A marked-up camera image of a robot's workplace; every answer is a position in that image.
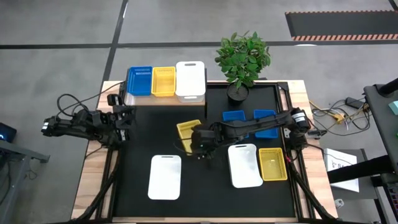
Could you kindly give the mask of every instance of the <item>yellow plastic basket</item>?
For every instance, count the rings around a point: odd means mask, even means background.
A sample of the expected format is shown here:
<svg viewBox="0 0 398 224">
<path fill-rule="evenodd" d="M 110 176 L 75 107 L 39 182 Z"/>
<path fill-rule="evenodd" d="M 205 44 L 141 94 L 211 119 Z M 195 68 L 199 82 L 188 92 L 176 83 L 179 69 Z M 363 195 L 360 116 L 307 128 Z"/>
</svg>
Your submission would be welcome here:
<svg viewBox="0 0 398 224">
<path fill-rule="evenodd" d="M 154 67 L 152 71 L 152 94 L 155 96 L 174 96 L 175 67 Z"/>
<path fill-rule="evenodd" d="M 180 139 L 191 138 L 191 135 L 193 132 L 192 128 L 198 124 L 200 124 L 199 120 L 187 121 L 184 123 L 177 124 L 178 135 L 180 136 Z M 191 142 L 192 142 L 191 139 L 182 141 L 185 152 L 192 153 Z"/>
<path fill-rule="evenodd" d="M 284 154 L 281 148 L 259 149 L 259 160 L 264 181 L 287 180 Z"/>
</svg>

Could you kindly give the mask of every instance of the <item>blue basket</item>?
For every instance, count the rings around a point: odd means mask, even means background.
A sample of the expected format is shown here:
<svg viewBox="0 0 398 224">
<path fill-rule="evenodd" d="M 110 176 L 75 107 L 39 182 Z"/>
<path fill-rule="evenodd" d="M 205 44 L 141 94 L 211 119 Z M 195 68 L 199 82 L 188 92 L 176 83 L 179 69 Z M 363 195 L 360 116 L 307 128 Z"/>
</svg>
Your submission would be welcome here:
<svg viewBox="0 0 398 224">
<path fill-rule="evenodd" d="M 225 111 L 223 112 L 223 121 L 245 121 L 244 111 Z"/>
<path fill-rule="evenodd" d="M 265 118 L 267 116 L 275 115 L 274 110 L 254 110 L 254 119 Z M 254 133 L 256 138 L 277 138 L 278 137 L 278 128 L 272 128 L 264 131 L 258 131 Z"/>
<path fill-rule="evenodd" d="M 127 92 L 134 96 L 150 96 L 152 67 L 131 67 L 127 78 Z"/>
</svg>

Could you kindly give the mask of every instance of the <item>green plant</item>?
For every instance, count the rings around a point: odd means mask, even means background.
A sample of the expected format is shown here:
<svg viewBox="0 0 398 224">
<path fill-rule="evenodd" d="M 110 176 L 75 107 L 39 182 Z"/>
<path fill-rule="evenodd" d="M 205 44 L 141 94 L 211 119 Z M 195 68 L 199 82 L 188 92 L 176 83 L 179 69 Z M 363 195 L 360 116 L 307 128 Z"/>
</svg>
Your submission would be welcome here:
<svg viewBox="0 0 398 224">
<path fill-rule="evenodd" d="M 253 86 L 253 81 L 259 78 L 258 73 L 271 64 L 267 44 L 261 41 L 257 32 L 246 37 L 248 32 L 242 36 L 234 33 L 231 39 L 222 38 L 221 48 L 217 50 L 220 56 L 215 58 L 227 81 L 235 82 L 237 89 L 242 83 Z"/>
</svg>

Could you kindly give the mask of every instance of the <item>white plastic tray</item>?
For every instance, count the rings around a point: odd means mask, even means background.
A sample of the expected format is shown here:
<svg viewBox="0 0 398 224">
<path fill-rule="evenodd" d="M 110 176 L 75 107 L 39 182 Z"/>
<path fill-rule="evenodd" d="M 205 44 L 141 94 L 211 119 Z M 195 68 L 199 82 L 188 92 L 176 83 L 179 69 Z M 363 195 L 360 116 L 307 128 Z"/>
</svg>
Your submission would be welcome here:
<svg viewBox="0 0 398 224">
<path fill-rule="evenodd" d="M 253 144 L 239 144 L 228 148 L 229 169 L 234 187 L 262 185 L 263 180 L 257 164 L 256 151 L 257 147 Z"/>
<path fill-rule="evenodd" d="M 157 155 L 150 163 L 148 197 L 176 200 L 180 196 L 181 157 Z"/>
<path fill-rule="evenodd" d="M 182 103 L 202 102 L 206 93 L 205 64 L 179 62 L 176 64 L 175 94 Z"/>
</svg>

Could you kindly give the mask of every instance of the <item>black pot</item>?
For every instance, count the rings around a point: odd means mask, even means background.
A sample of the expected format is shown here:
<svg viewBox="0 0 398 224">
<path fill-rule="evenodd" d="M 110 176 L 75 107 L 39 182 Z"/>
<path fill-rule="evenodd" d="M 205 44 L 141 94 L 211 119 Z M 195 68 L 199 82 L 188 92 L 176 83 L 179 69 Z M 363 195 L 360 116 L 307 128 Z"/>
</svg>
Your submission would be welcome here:
<svg viewBox="0 0 398 224">
<path fill-rule="evenodd" d="M 231 83 L 226 89 L 226 95 L 231 105 L 240 105 L 249 96 L 249 88 L 242 83 L 241 87 L 236 89 L 236 84 Z"/>
</svg>

